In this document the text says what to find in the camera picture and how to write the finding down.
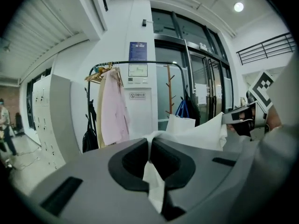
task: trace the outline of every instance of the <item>black railing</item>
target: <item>black railing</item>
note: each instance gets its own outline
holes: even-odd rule
[[[237,54],[242,65],[261,59],[267,59],[272,56],[294,52],[296,43],[290,33],[275,36],[266,41],[257,43],[253,46],[239,50]]]

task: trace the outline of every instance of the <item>white paper bag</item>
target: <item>white paper bag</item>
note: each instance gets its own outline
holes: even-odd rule
[[[188,129],[195,127],[195,120],[189,118],[180,118],[173,114],[169,116],[166,132],[168,133],[183,133]]]

